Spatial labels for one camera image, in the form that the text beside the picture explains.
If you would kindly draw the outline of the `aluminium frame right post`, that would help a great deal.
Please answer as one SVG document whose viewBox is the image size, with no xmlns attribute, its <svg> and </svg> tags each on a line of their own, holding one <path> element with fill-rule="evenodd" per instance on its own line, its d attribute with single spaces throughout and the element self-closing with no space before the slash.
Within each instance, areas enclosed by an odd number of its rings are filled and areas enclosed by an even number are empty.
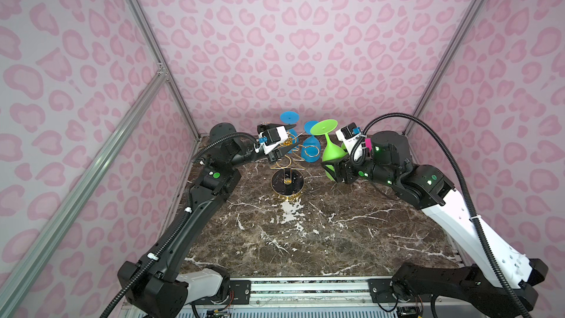
<svg viewBox="0 0 565 318">
<path fill-rule="evenodd" d="M 481 14 L 488 0 L 471 0 L 460 22 L 456 26 L 456 30 L 450 39 L 449 44 L 444 53 L 441 55 L 438 66 L 431 75 L 428 84 L 423 91 L 421 98 L 416 104 L 412 116 L 422 119 L 425 108 L 431 101 L 436 89 L 440 86 L 444 75 L 447 72 L 453 59 L 456 57 L 458 50 L 463 45 L 467 35 L 473 27 L 477 17 Z"/>
</svg>

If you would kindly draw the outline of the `green wine glass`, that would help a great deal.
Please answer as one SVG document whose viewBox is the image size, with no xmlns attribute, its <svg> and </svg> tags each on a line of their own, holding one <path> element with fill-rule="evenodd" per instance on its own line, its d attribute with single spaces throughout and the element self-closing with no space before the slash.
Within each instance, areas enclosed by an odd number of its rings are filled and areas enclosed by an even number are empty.
<svg viewBox="0 0 565 318">
<path fill-rule="evenodd" d="M 340 161 L 347 154 L 341 147 L 333 143 L 330 139 L 330 132 L 334 131 L 337 127 L 338 122 L 335 119 L 326 119 L 316 123 L 310 129 L 311 135 L 322 135 L 325 137 L 326 147 L 322 153 L 322 168 L 324 169 L 327 177 L 335 182 L 337 182 L 337 179 L 335 178 L 335 166 L 333 165 L 333 162 Z"/>
</svg>

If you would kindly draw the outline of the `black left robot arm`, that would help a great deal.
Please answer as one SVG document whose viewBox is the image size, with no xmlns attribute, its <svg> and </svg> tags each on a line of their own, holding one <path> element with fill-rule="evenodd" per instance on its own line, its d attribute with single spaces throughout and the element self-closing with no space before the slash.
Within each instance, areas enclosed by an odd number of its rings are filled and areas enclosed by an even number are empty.
<svg viewBox="0 0 565 318">
<path fill-rule="evenodd" d="M 210 131 L 207 145 L 194 156 L 202 170 L 186 193 L 184 208 L 137 262 L 127 261 L 118 272 L 120 291 L 102 312 L 108 317 L 122 299 L 149 317 L 176 317 L 186 304 L 206 298 L 224 304 L 230 300 L 230 274 L 219 266 L 192 272 L 181 281 L 182 263 L 214 214 L 237 187 L 240 166 L 267 159 L 274 163 L 290 146 L 291 125 L 261 124 L 257 135 L 238 132 L 231 123 Z"/>
</svg>

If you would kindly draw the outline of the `aluminium frame left diagonal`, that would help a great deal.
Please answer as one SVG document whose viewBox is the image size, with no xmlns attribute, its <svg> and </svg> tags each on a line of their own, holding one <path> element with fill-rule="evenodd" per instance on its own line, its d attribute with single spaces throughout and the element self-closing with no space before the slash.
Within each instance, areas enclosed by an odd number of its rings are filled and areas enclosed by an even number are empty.
<svg viewBox="0 0 565 318">
<path fill-rule="evenodd" d="M 111 164 L 137 128 L 153 99 L 158 95 L 167 74 L 159 71 L 120 121 L 114 132 L 85 170 L 54 216 L 47 222 L 1 288 L 1 316 L 12 317 L 28 295 L 53 253 L 75 223 L 79 213 L 94 194 Z"/>
</svg>

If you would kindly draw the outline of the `aluminium frame post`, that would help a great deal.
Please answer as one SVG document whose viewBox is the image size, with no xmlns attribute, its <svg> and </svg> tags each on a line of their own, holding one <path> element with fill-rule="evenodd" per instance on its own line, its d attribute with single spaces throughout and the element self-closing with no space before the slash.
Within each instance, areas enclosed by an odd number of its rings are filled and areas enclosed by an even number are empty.
<svg viewBox="0 0 565 318">
<path fill-rule="evenodd" d="M 149 19 L 146 13 L 144 12 L 144 9 L 141 5 L 141 1 L 140 0 L 124 0 L 124 1 L 126 6 L 129 8 L 129 10 L 132 13 L 133 18 L 139 27 L 141 35 L 144 38 L 144 41 L 147 44 L 154 58 L 154 61 L 157 63 L 158 67 L 165 75 L 165 81 L 173 94 L 177 106 L 180 108 L 181 116 L 188 125 L 193 137 L 197 141 L 200 141 L 202 136 L 197 129 L 195 121 L 188 110 L 188 106 L 185 103 L 184 98 L 182 97 L 180 87 L 177 84 L 177 81 L 170 70 L 169 64 L 167 63 L 167 60 L 163 54 L 163 50 L 157 41 L 157 35 L 155 34 L 154 29 L 152 28 L 152 25 L 150 24 Z"/>
<path fill-rule="evenodd" d="M 425 108 L 431 101 L 436 89 L 440 86 L 444 75 L 447 72 L 453 59 L 456 57 L 458 50 L 463 45 L 467 35 L 473 27 L 477 17 L 481 14 L 488 0 L 471 0 L 460 22 L 456 26 L 456 30 L 450 39 L 449 44 L 444 53 L 441 55 L 438 66 L 431 75 L 428 84 L 423 91 L 421 98 L 416 104 L 412 116 L 422 119 Z"/>
</svg>

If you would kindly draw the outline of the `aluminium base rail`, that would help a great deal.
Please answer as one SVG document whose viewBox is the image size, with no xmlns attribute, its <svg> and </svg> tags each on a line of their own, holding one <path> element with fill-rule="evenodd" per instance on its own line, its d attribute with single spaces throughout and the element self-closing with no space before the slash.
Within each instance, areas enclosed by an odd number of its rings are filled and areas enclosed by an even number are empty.
<svg viewBox="0 0 565 318">
<path fill-rule="evenodd" d="M 219 307 L 186 304 L 179 317 L 482 317 L 461 300 L 428 294 L 397 300 L 386 276 L 234 278 L 235 297 Z"/>
</svg>

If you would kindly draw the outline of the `blue wine glass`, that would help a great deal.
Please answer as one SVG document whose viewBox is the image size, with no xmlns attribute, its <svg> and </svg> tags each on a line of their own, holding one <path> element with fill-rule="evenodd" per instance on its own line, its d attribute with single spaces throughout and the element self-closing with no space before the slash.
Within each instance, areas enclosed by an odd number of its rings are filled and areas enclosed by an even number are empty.
<svg viewBox="0 0 565 318">
<path fill-rule="evenodd" d="M 311 133 L 312 127 L 318 123 L 318 121 L 309 121 L 306 122 L 304 126 L 305 133 L 308 135 L 308 137 L 302 144 L 301 157 L 305 162 L 308 163 L 317 162 L 322 156 L 321 143 L 316 138 L 316 136 Z"/>
<path fill-rule="evenodd" d="M 300 120 L 300 116 L 294 111 L 286 111 L 280 115 L 280 120 L 285 125 L 296 125 Z M 288 135 L 290 135 L 292 139 L 295 139 L 298 136 L 294 128 L 288 130 Z"/>
</svg>

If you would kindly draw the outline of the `magenta wine glass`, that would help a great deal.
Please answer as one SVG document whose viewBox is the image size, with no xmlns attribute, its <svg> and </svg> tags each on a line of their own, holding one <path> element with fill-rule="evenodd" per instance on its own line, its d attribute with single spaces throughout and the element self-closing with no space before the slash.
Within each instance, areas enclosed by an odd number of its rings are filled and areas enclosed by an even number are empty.
<svg viewBox="0 0 565 318">
<path fill-rule="evenodd" d="M 371 142 L 370 138 L 365 139 L 365 145 L 366 145 L 367 150 L 370 151 L 372 149 L 372 142 Z"/>
</svg>

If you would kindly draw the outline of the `aluminium frame left post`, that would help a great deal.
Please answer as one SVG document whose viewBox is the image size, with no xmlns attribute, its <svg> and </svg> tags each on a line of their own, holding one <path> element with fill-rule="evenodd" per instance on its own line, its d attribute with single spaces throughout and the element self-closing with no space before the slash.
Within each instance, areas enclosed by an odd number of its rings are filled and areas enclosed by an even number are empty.
<svg viewBox="0 0 565 318">
<path fill-rule="evenodd" d="M 158 67 L 165 75 L 165 81 L 173 94 L 177 106 L 180 108 L 181 116 L 188 125 L 193 137 L 197 141 L 200 141 L 202 136 L 197 129 L 195 121 L 188 110 L 188 106 L 185 103 L 184 98 L 182 97 L 180 87 L 177 84 L 177 81 L 170 70 L 169 64 L 167 63 L 167 60 L 163 54 L 163 50 L 157 41 L 157 35 L 155 34 L 154 29 L 152 28 L 152 25 L 150 24 L 149 19 L 146 13 L 144 12 L 144 9 L 141 5 L 141 1 L 140 0 L 124 0 L 124 1 L 126 6 L 129 8 L 129 10 L 132 13 L 133 18 L 139 27 L 141 35 L 144 38 L 144 41 L 147 44 L 154 58 L 154 61 L 157 63 Z"/>
</svg>

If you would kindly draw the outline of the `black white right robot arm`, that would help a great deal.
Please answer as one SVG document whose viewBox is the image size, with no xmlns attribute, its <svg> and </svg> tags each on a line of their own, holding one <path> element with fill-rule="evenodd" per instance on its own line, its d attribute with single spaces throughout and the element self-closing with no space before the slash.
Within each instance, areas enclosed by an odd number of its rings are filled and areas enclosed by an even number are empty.
<svg viewBox="0 0 565 318">
<path fill-rule="evenodd" d="M 400 300 L 428 294 L 470 303 L 487 317 L 524 317 L 539 298 L 536 285 L 548 267 L 520 253 L 493 230 L 468 203 L 461 188 L 439 169 L 413 162 L 404 135 L 375 133 L 372 150 L 364 157 L 353 150 L 360 139 L 345 141 L 348 155 L 328 161 L 325 169 L 338 183 L 358 179 L 388 186 L 410 206 L 432 219 L 472 259 L 458 269 L 439 269 L 404 263 L 393 275 L 391 293 Z"/>
</svg>

